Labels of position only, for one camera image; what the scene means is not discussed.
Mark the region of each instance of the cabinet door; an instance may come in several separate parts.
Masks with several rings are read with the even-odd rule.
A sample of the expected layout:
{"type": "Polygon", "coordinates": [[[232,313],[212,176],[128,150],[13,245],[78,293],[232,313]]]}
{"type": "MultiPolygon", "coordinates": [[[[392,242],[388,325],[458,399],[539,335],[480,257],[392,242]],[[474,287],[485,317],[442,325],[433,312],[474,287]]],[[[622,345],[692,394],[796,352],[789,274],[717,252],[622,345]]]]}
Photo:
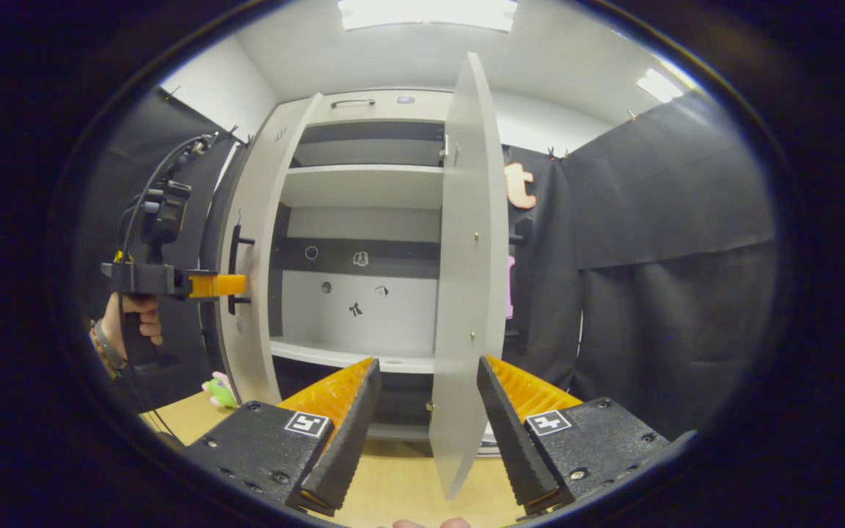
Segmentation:
{"type": "Polygon", "coordinates": [[[489,86],[467,54],[445,123],[442,258],[429,424],[447,499],[472,468],[487,417],[476,374],[483,354],[500,357],[508,253],[504,165],[489,86]]]}
{"type": "Polygon", "coordinates": [[[244,296],[250,298],[251,303],[235,305],[237,315],[231,315],[223,298],[218,310],[224,339],[224,365],[241,401],[279,402],[279,388],[269,352],[267,311],[272,230],[292,154],[321,99],[321,94],[315,94],[311,99],[276,107],[249,151],[224,226],[222,274],[227,273],[231,237],[238,221],[241,237],[255,241],[252,245],[239,244],[235,271],[247,275],[244,296]]]}

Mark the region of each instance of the plush toy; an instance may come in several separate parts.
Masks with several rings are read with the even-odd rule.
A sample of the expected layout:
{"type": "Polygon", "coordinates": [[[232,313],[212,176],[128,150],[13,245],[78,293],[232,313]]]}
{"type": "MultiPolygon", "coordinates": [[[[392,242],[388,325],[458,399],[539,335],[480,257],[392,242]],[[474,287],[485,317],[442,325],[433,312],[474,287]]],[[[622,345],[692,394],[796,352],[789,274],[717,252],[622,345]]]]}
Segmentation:
{"type": "Polygon", "coordinates": [[[214,372],[213,375],[213,380],[201,384],[205,393],[212,394],[211,403],[217,407],[237,407],[237,399],[234,398],[234,391],[230,387],[230,380],[227,375],[222,372],[214,372]]]}

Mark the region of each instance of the black door handle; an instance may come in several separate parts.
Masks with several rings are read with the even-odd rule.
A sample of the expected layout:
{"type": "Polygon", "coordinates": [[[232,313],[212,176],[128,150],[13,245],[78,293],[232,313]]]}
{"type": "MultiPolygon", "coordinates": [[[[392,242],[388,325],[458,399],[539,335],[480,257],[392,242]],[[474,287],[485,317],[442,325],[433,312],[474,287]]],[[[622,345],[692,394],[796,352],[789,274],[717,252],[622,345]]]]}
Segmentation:
{"type": "MultiPolygon", "coordinates": [[[[256,244],[255,240],[252,238],[244,238],[241,237],[241,223],[237,223],[234,225],[234,234],[230,239],[230,257],[227,261],[227,273],[228,274],[236,274],[237,273],[237,249],[241,244],[249,244],[254,245],[256,244]]],[[[237,315],[237,304],[248,304],[249,298],[245,297],[237,297],[235,295],[228,295],[227,297],[227,311],[231,315],[237,315]]]]}

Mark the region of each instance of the black curtain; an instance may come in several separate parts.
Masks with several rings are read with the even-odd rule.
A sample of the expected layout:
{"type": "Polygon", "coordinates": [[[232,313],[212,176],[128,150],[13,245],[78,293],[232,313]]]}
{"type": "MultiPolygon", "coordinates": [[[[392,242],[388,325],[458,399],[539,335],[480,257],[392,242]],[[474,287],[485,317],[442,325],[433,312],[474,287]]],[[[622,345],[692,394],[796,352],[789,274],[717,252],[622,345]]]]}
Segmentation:
{"type": "MultiPolygon", "coordinates": [[[[162,251],[165,262],[181,268],[198,267],[208,204],[233,141],[226,139],[225,131],[208,118],[177,100],[165,100],[160,89],[147,94],[122,118],[91,167],[89,188],[81,204],[80,224],[73,240],[74,284],[84,301],[85,318],[103,317],[111,285],[109,278],[100,272],[100,264],[110,261],[117,251],[117,225],[128,202],[140,193],[156,165],[172,148],[194,135],[212,131],[220,131],[224,139],[175,177],[191,185],[191,198],[178,240],[165,245],[162,251]]],[[[138,236],[138,224],[134,230],[138,236]]],[[[144,244],[134,244],[133,257],[138,260],[144,253],[144,244]]],[[[158,314],[164,336],[161,352],[178,357],[178,367],[140,378],[136,385],[139,397],[135,397],[127,384],[114,384],[120,397],[143,410],[197,393],[200,384],[211,376],[201,338],[198,305],[162,298],[158,314]]]]}
{"type": "Polygon", "coordinates": [[[761,354],[778,276],[764,165],[691,92],[560,162],[583,314],[574,393],[668,438],[699,428],[761,354]]]}
{"type": "Polygon", "coordinates": [[[502,357],[567,390],[579,337],[579,277],[569,184],[560,164],[547,154],[506,147],[504,159],[505,165],[521,164],[533,175],[533,182],[526,185],[536,205],[522,210],[508,202],[510,234],[524,220],[530,220],[533,229],[526,233],[526,245],[513,247],[513,318],[507,323],[502,357]]]}

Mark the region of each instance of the sticker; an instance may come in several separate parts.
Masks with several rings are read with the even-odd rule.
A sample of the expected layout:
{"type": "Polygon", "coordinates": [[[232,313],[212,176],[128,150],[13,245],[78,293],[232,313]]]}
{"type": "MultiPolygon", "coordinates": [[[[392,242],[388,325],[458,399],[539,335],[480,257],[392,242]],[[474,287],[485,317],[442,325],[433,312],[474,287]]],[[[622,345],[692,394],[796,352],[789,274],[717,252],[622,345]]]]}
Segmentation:
{"type": "Polygon", "coordinates": [[[537,197],[527,194],[527,184],[533,183],[533,174],[524,170],[522,164],[509,164],[504,167],[504,178],[507,183],[507,200],[516,208],[533,208],[537,205],[537,197]]]}
{"type": "Polygon", "coordinates": [[[366,251],[358,251],[354,254],[354,263],[362,268],[370,264],[370,258],[367,257],[366,251]]]}
{"type": "Polygon", "coordinates": [[[534,414],[532,417],[527,417],[527,421],[537,436],[545,436],[573,427],[559,411],[534,414]]]}
{"type": "Polygon", "coordinates": [[[296,412],[292,415],[292,419],[288,424],[285,424],[284,429],[294,433],[303,434],[319,438],[321,432],[325,430],[325,425],[328,425],[328,418],[320,417],[317,414],[308,414],[308,412],[296,412]]]}

